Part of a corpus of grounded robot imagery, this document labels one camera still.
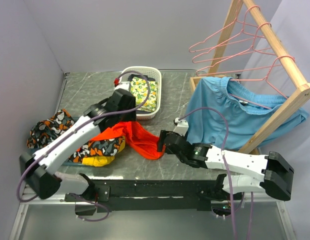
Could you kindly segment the camouflage pattern shorts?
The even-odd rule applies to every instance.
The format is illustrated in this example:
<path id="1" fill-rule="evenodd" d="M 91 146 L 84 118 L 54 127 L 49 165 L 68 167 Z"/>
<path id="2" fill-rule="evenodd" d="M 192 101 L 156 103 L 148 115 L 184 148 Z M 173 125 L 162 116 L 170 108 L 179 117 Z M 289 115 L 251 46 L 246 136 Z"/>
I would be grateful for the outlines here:
<path id="1" fill-rule="evenodd" d="M 27 148 L 35 151 L 46 147 L 72 127 L 75 122 L 76 121 L 65 109 L 57 111 L 57 113 L 49 119 L 39 121 L 31 128 L 26 142 Z M 85 157 L 86 153 L 89 153 L 88 143 L 89 142 L 85 143 L 76 152 L 72 153 L 66 162 L 68 164 L 84 165 L 82 164 L 82 159 Z"/>

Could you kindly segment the blue shorts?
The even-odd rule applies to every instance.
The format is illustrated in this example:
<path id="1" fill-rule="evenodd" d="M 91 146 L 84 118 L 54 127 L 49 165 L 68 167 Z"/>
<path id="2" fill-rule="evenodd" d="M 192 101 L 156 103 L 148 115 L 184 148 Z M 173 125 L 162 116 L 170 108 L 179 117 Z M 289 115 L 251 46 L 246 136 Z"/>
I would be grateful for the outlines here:
<path id="1" fill-rule="evenodd" d="M 273 110 L 243 106 L 228 93 Z M 187 141 L 239 150 L 285 101 L 282 95 L 256 94 L 231 77 L 203 77 L 185 112 L 189 126 Z"/>

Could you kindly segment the yellow shorts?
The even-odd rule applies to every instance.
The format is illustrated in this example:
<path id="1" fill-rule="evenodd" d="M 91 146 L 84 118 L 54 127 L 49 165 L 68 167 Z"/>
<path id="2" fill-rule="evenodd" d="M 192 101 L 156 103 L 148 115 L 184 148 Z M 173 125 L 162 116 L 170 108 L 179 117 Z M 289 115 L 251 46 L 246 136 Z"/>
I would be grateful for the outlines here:
<path id="1" fill-rule="evenodd" d="M 88 143 L 89 153 L 84 155 L 82 164 L 93 167 L 109 165 L 125 146 L 126 139 L 124 136 L 100 141 L 90 141 Z"/>

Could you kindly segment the teal plastic tray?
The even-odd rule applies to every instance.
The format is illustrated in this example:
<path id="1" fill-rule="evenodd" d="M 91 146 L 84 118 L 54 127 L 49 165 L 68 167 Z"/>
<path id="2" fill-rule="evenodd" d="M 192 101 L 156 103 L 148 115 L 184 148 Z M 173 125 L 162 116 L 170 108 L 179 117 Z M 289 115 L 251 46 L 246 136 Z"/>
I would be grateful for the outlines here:
<path id="1" fill-rule="evenodd" d="M 45 168 L 49 173 L 55 173 L 73 153 L 85 144 L 94 132 L 94 125 L 89 116 L 81 116 L 77 122 L 44 148 L 33 151 L 31 162 Z"/>

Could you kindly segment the wooden clothes rack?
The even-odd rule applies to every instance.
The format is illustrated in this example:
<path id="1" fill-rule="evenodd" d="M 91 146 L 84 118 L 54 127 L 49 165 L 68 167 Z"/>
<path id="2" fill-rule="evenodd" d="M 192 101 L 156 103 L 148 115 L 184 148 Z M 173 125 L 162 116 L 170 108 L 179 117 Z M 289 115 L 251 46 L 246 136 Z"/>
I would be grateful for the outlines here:
<path id="1" fill-rule="evenodd" d="M 251 0 L 243 0 L 244 4 L 241 8 L 239 19 L 242 20 L 247 7 L 251 8 L 256 5 Z M 262 25 L 266 23 L 266 19 L 261 13 L 260 9 L 251 9 L 247 15 L 246 22 L 254 25 Z M 244 56 L 262 57 L 268 61 L 267 66 L 258 67 L 257 71 L 261 73 L 260 76 L 254 78 L 248 78 L 248 70 L 242 71 L 242 77 L 235 79 L 235 72 L 228 70 L 225 72 L 218 72 L 216 75 L 195 76 L 197 79 L 197 85 L 202 78 L 205 77 L 231 77 L 233 81 L 236 81 L 243 85 L 249 91 L 259 95 L 280 95 L 271 86 L 264 81 L 240 81 L 240 80 L 255 80 L 263 79 L 269 68 L 272 66 L 274 60 L 277 57 L 289 55 L 284 46 L 276 36 L 272 27 L 264 26 L 261 28 L 261 35 L 264 35 L 266 39 L 261 39 L 256 44 L 256 49 L 265 49 L 271 47 L 270 51 L 275 55 L 266 55 L 260 53 L 246 54 Z M 241 42 L 239 46 L 228 46 L 224 52 L 224 55 L 233 55 L 239 51 L 243 51 L 249 48 L 248 43 Z M 238 63 L 242 60 L 242 56 L 231 58 L 223 63 Z M 268 78 L 270 83 L 274 85 L 280 92 L 288 97 L 288 99 L 280 106 L 276 112 L 262 125 L 262 127 L 238 150 L 221 149 L 250 153 L 255 148 L 271 145 L 276 139 L 284 137 L 286 138 L 289 133 L 296 130 L 299 126 L 304 124 L 309 119 L 309 113 L 303 109 L 303 105 L 310 99 L 310 82 L 308 82 L 296 63 L 288 57 L 282 58 L 276 62 L 276 66 L 272 69 Z"/>

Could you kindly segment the pink hanger holding blue shorts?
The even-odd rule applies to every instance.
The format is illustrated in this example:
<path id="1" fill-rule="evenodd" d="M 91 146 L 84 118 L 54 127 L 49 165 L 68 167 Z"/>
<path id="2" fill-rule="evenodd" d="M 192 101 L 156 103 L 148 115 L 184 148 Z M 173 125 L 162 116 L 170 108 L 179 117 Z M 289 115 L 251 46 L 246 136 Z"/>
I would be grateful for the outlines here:
<path id="1" fill-rule="evenodd" d="M 261 78 L 261 79 L 241 79 L 240 81 L 249 81 L 249 82 L 266 82 L 270 87 L 272 87 L 277 93 L 279 93 L 280 95 L 282 95 L 286 100 L 288 99 L 288 97 L 286 95 L 284 95 L 281 91 L 279 91 L 273 84 L 271 84 L 271 82 L 269 81 L 269 76 L 271 74 L 271 71 L 274 67 L 276 67 L 276 63 L 283 59 L 283 58 L 289 58 L 290 60 L 293 60 L 293 63 L 295 63 L 295 58 L 290 56 L 290 55 L 284 55 L 284 56 L 279 56 L 277 57 L 274 61 L 273 61 L 273 64 L 269 67 L 269 70 L 266 74 L 266 76 L 264 78 Z M 252 105 L 252 106 L 256 106 L 258 107 L 259 109 L 265 109 L 265 110 L 268 110 L 268 111 L 272 111 L 274 108 L 271 108 L 271 107 L 268 107 L 268 106 L 265 106 L 265 105 L 262 105 L 262 104 L 259 104 L 258 102 L 254 102 L 254 101 L 250 101 L 249 99 L 246 99 L 246 98 L 243 98 L 243 97 L 240 97 L 240 96 L 237 96 L 237 95 L 234 95 L 232 93 L 227 93 L 229 96 L 235 98 L 238 100 L 238 102 L 242 105 L 242 106 L 248 106 L 248 105 Z"/>

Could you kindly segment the orange shorts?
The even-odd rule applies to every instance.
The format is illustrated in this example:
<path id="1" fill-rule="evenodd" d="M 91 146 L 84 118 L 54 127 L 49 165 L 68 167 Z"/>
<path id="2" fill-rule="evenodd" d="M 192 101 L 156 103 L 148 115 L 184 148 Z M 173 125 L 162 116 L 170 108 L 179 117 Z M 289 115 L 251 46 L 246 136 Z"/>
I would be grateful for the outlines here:
<path id="1" fill-rule="evenodd" d="M 137 121 L 120 122 L 92 138 L 88 148 L 92 156 L 111 157 L 120 153 L 126 146 L 148 160 L 157 160 L 164 151 L 157 149 L 159 137 L 145 130 Z"/>

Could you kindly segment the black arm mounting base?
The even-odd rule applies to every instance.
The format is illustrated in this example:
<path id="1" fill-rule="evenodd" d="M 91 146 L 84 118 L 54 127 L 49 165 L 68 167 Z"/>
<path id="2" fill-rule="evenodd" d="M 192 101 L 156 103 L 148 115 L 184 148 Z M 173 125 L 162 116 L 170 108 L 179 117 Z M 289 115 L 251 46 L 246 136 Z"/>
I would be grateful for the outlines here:
<path id="1" fill-rule="evenodd" d="M 222 188 L 225 174 L 215 180 L 91 180 L 82 198 L 110 211 L 210 211 L 213 201 L 230 200 Z"/>

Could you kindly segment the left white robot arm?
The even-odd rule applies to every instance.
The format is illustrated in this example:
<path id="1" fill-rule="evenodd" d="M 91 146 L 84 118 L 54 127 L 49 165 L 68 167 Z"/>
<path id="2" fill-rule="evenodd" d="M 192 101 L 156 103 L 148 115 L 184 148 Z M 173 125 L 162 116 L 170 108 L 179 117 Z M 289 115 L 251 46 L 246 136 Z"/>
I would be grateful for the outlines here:
<path id="1" fill-rule="evenodd" d="M 77 122 L 46 147 L 19 157 L 21 179 L 42 200 L 55 193 L 76 194 L 83 201 L 95 197 L 95 183 L 83 173 L 66 174 L 59 167 L 92 138 L 119 122 L 136 120 L 136 98 L 116 89 L 112 96 L 91 105 Z"/>

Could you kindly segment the white plastic basket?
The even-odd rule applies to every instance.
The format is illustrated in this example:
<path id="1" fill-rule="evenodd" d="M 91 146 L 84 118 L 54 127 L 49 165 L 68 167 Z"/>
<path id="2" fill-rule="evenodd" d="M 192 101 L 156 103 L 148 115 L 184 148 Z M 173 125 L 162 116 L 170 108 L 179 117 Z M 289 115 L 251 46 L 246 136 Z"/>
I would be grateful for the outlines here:
<path id="1" fill-rule="evenodd" d="M 162 100 L 162 74 L 149 66 L 130 66 L 125 68 L 125 73 L 120 78 L 122 81 L 130 81 L 130 93 L 136 100 L 136 105 L 146 101 L 136 111 L 138 120 L 150 120 L 160 110 Z"/>

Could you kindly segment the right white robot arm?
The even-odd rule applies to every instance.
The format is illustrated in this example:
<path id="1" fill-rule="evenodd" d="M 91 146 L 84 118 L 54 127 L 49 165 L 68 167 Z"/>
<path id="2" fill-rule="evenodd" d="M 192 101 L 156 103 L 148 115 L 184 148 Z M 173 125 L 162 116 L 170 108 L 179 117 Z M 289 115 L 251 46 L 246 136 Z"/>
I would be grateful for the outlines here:
<path id="1" fill-rule="evenodd" d="M 193 168 L 233 172 L 231 177 L 217 179 L 218 184 L 213 189 L 219 199 L 242 192 L 266 193 L 280 201 L 291 199 L 294 169 L 278 152 L 254 155 L 221 150 L 211 144 L 191 144 L 184 136 L 167 130 L 160 132 L 157 150 L 175 155 Z"/>

